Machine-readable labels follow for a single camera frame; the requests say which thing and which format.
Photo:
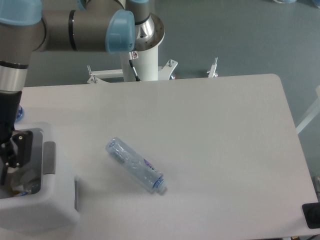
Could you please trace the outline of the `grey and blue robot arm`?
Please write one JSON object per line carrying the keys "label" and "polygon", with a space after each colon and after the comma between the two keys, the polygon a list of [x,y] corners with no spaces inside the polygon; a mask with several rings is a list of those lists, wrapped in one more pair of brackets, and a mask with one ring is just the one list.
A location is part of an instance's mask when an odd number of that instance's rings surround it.
{"label": "grey and blue robot arm", "polygon": [[128,53],[135,26],[150,16],[147,0],[80,0],[77,10],[44,10],[40,0],[0,3],[0,159],[4,169],[30,161],[32,134],[16,131],[33,52]]}

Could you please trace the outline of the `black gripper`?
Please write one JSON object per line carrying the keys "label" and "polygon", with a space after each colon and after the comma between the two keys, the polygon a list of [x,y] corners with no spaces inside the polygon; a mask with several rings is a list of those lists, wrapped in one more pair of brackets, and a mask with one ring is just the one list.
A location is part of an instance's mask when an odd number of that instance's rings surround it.
{"label": "black gripper", "polygon": [[4,167],[22,168],[30,162],[33,132],[16,131],[15,121],[22,97],[22,91],[0,93],[0,148],[4,146]]}

